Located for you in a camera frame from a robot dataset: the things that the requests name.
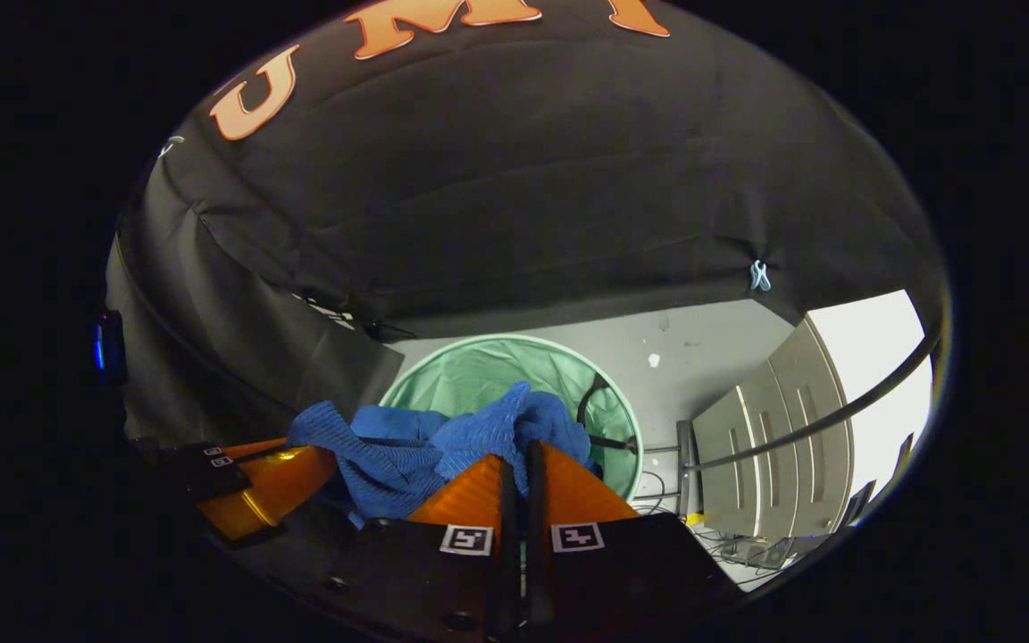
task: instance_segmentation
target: metal rod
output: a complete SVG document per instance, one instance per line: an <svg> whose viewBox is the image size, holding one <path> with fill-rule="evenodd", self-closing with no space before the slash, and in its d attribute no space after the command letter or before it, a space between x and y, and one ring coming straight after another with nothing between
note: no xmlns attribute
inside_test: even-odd
<svg viewBox="0 0 1029 643"><path fill-rule="evenodd" d="M634 496L634 500L658 500L659 498L676 498L680 496L681 492L677 491L674 493L654 493L652 496Z"/></svg>
<svg viewBox="0 0 1029 643"><path fill-rule="evenodd" d="M689 436L694 434L693 428L694 424L688 420L678 420L677 464L681 470L681 479L677 480L677 515L682 517L689 513L689 472L685 468L689 465Z"/></svg>

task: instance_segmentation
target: black fabric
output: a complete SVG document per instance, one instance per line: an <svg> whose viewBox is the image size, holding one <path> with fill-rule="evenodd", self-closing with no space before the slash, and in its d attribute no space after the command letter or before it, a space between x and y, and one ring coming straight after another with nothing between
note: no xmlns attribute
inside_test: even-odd
<svg viewBox="0 0 1029 643"><path fill-rule="evenodd" d="M799 322L899 288L937 315L923 212L820 90L670 5L646 3L667 39L599 3L536 5L367 61L353 24L295 37L281 112L226 141L213 95L176 180L245 267L420 336L747 296ZM267 61L234 79L246 105ZM748 289L755 259L771 292Z"/></svg>
<svg viewBox="0 0 1029 643"><path fill-rule="evenodd" d="M258 442L285 436L319 400L348 419L377 402L402 355L236 263L167 162L119 222L106 269L106 305L126 321L126 434L165 446Z"/></svg>

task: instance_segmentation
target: yellow object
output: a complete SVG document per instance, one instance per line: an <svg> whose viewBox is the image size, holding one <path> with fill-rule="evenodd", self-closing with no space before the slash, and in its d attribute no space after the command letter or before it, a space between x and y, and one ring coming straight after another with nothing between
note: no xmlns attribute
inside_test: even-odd
<svg viewBox="0 0 1029 643"><path fill-rule="evenodd" d="M224 452L229 457L241 457L242 453L253 455L282 443L282 439L269 440ZM317 446L285 449L238 465L252 481L252 488L197 503L197 508L229 540L280 525L282 517L335 474L335 456Z"/></svg>
<svg viewBox="0 0 1029 643"><path fill-rule="evenodd" d="M640 515L582 464L539 442L546 464L546 524L605 523Z"/></svg>
<svg viewBox="0 0 1029 643"><path fill-rule="evenodd" d="M501 457L490 455L455 476L407 520L428 525L469 525L494 528L498 541L502 524Z"/></svg>

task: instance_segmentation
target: green laundry basket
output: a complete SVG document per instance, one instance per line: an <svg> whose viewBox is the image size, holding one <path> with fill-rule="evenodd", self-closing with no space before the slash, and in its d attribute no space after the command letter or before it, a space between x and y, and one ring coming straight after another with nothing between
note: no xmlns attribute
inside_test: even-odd
<svg viewBox="0 0 1029 643"><path fill-rule="evenodd" d="M478 412L495 402L516 383L531 390L552 392L577 415L595 373L608 388L595 392L587 403L587 432L625 442L637 439L637 455L625 449L592 446L593 459L603 468L603 481L633 500L641 479L641 434L630 402L616 384L587 358L554 342L525 335L483 335L453 343L428 355L396 380L381 406L437 410L448 417Z"/></svg>

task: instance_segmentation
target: orange letter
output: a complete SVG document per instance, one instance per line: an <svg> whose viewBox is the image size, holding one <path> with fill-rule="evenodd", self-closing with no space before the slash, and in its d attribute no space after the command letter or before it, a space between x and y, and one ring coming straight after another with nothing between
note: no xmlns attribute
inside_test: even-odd
<svg viewBox="0 0 1029 643"><path fill-rule="evenodd" d="M241 102L241 91L245 90L247 82L234 86L224 98L217 101L217 105L213 105L209 115L217 121L221 136L229 141L241 141L249 134L260 130L261 126L285 106L296 84L296 71L293 70L291 58L296 49L299 49L298 44L291 45L256 70L256 76L269 78L269 98L265 98L256 109L246 110L245 103Z"/></svg>
<svg viewBox="0 0 1029 643"><path fill-rule="evenodd" d="M649 15L649 9L642 7L641 0L609 0L609 5L613 8L609 22L619 28L648 33L649 36L669 37L669 29L663 28Z"/></svg>
<svg viewBox="0 0 1029 643"><path fill-rule="evenodd" d="M416 33L396 29L396 21L431 33L445 32L463 3L468 8L463 24L470 26L511 24L542 16L542 11L527 7L523 0L384 0L344 17L346 24L360 21L363 29L363 46L355 50L355 60L366 61L411 42Z"/></svg>

